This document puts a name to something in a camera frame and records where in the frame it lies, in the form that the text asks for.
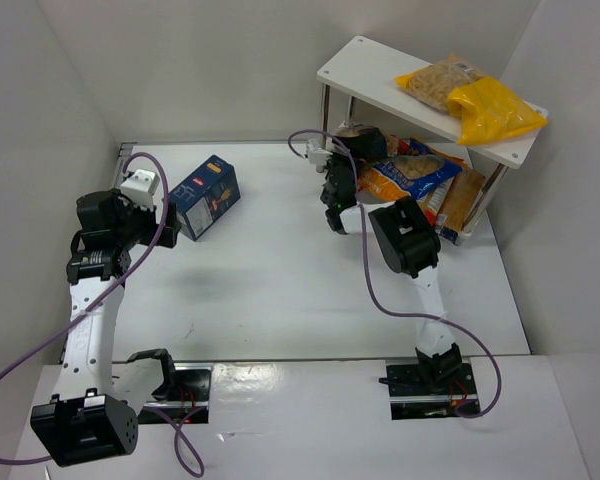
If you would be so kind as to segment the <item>tricolour fusilli pasta bag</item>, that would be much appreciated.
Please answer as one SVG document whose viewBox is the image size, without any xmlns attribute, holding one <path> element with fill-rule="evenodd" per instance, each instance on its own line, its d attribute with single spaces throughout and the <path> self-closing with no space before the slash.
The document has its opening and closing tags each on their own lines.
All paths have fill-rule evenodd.
<svg viewBox="0 0 600 480">
<path fill-rule="evenodd" d="M 344 126 L 344 127 L 340 127 L 339 129 L 337 129 L 335 131 L 334 135 L 336 138 L 338 138 L 339 135 L 354 136 L 356 132 L 363 132 L 366 130 L 379 130 L 385 136 L 385 139 L 387 141 L 387 151 L 388 151 L 387 158 L 393 157 L 398 153 L 398 140 L 391 134 L 388 134 L 388 133 L 384 132 L 383 130 L 381 130 L 377 127 L 374 127 L 374 126 L 367 126 L 367 125 Z"/>
</svg>

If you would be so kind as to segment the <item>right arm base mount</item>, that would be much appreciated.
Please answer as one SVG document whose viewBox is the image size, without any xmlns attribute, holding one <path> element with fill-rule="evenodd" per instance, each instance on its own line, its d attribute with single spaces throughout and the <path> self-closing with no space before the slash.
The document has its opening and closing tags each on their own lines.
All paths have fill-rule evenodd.
<svg viewBox="0 0 600 480">
<path fill-rule="evenodd" d="M 457 408 L 470 415 L 480 411 L 473 370 L 468 362 L 433 388 L 425 384 L 416 363 L 388 363 L 378 383 L 387 388 L 393 421 L 457 418 Z"/>
</svg>

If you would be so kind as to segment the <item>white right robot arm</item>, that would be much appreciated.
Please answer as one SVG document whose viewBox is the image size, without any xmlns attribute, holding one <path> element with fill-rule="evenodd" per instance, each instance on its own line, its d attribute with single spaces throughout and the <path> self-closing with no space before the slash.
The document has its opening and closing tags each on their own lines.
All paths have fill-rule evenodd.
<svg viewBox="0 0 600 480">
<path fill-rule="evenodd" d="M 416 358 L 420 381 L 431 392 L 439 392 L 462 365 L 460 349 L 444 319 L 445 310 L 438 285 L 441 244 L 417 202 L 405 196 L 393 202 L 365 208 L 358 201 L 358 179 L 362 164 L 353 157 L 353 147 L 342 137 L 331 135 L 334 151 L 326 161 L 326 183 L 321 201 L 325 216 L 338 234 L 360 232 L 363 242 L 365 281 L 371 282 L 367 229 L 371 228 L 389 269 L 409 276 L 425 312 L 408 313 L 419 318 Z"/>
</svg>

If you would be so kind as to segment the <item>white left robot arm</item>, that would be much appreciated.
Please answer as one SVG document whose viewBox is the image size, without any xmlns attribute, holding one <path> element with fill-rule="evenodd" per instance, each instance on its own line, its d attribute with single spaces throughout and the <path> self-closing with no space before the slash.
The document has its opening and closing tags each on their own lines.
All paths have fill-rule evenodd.
<svg viewBox="0 0 600 480">
<path fill-rule="evenodd" d="M 138 416 L 155 394 L 174 384 L 175 367 L 165 349 L 132 354 L 113 376 L 117 315 L 138 245 L 172 248 L 179 225 L 167 204 L 166 225 L 156 219 L 154 188 L 112 188 L 80 197 L 81 225 L 66 267 L 73 327 L 66 339 L 59 378 L 46 404 L 32 409 L 30 425 L 60 467 L 131 454 Z"/>
</svg>

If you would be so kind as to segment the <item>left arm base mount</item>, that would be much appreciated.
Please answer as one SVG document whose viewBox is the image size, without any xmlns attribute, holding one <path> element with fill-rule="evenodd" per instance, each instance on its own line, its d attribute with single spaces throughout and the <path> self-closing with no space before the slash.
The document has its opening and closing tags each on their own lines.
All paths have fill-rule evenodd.
<svg viewBox="0 0 600 480">
<path fill-rule="evenodd" d="M 211 364 L 176 362 L 175 385 L 166 393 L 153 394 L 139 414 L 140 425 L 165 424 L 165 420 L 148 407 L 154 407 L 179 423 L 191 411 L 186 424 L 207 424 L 212 383 Z"/>
</svg>

